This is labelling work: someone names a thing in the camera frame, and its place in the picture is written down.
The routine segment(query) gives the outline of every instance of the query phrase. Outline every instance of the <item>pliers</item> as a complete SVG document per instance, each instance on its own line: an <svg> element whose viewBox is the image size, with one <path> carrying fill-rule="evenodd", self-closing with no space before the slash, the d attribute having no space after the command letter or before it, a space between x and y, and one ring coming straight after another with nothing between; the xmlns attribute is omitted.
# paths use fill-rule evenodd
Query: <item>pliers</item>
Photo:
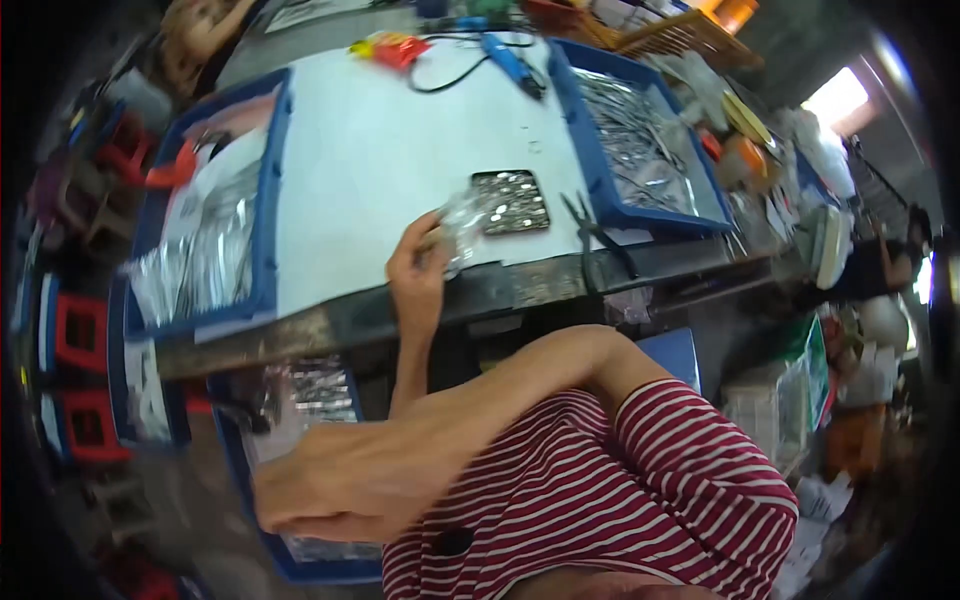
<svg viewBox="0 0 960 600"><path fill-rule="evenodd" d="M590 238L595 237L597 241L603 244L613 256L623 265L623 270L627 272L627 275L630 276L630 279L636 279L639 277L639 272L636 269L636 263L633 258L630 256L630 253L627 252L622 246L614 242L607 233L600 228L599 225L593 223L590 220L590 213L587 211L587 205L584 204L584 195L580 192L577 192L577 200L580 201L580 208L583 210L583 215L577 211L573 206L573 202L566 196L566 194L560 195L561 200L566 204L566 209L570 211L570 216L573 217L573 220L577 223L577 235L580 237L580 241L583 243L584 250L580 254L580 269L583 271L584 277L584 286L587 288L588 294L596 294L597 288L596 284L593 282L593 275L589 268L589 257L590 257Z"/></svg>

